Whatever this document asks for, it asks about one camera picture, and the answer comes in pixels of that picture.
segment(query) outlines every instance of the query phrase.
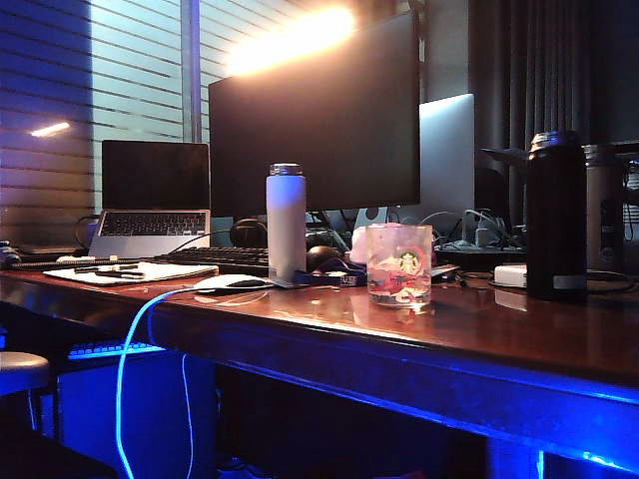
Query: power adapter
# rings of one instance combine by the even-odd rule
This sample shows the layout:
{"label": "power adapter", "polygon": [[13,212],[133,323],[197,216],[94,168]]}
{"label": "power adapter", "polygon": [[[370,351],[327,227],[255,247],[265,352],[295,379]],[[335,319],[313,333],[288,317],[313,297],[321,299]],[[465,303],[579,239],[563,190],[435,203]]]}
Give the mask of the power adapter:
{"label": "power adapter", "polygon": [[498,286],[526,287],[526,265],[507,264],[496,267],[494,283]]}

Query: window blinds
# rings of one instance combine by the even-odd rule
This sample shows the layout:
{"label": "window blinds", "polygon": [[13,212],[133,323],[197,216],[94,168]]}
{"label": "window blinds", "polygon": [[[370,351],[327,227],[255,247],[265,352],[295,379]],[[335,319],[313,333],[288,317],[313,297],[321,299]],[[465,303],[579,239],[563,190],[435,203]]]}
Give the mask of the window blinds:
{"label": "window blinds", "polygon": [[[206,87],[226,76],[230,47],[307,8],[287,0],[198,6],[201,17],[190,19],[180,0],[0,2],[0,240],[73,244],[77,219],[101,207],[101,141],[189,141],[184,122],[195,114],[207,142]],[[192,25],[200,30],[186,30]],[[200,37],[196,112],[185,111],[185,31]],[[71,128],[56,136],[30,134],[62,121]]]}

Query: computer mouse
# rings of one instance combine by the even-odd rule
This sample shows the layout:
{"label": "computer mouse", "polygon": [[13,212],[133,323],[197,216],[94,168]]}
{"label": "computer mouse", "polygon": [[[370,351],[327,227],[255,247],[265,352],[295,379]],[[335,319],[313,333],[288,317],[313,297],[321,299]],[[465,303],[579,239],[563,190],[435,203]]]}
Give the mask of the computer mouse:
{"label": "computer mouse", "polygon": [[332,257],[341,257],[334,247],[318,245],[307,251],[307,271],[315,271],[320,264]]}
{"label": "computer mouse", "polygon": [[235,292],[240,290],[254,290],[272,287],[273,284],[262,277],[251,276],[249,274],[220,274],[211,276],[194,284],[194,288],[199,292],[215,292],[224,290],[226,292]]}

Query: black thermos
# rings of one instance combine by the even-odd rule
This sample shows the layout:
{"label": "black thermos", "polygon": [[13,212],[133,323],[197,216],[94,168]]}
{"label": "black thermos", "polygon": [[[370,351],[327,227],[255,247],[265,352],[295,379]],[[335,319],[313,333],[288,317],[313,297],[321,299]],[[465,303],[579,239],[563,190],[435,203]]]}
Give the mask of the black thermos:
{"label": "black thermos", "polygon": [[572,131],[535,135],[527,162],[528,294],[586,297],[586,164]]}

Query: wall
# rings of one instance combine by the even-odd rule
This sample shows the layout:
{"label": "wall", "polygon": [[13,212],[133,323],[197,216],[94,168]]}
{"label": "wall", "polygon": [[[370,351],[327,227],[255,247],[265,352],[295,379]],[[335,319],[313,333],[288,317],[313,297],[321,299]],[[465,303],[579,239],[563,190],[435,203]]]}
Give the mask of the wall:
{"label": "wall", "polygon": [[468,93],[468,0],[426,0],[425,19],[425,101]]}

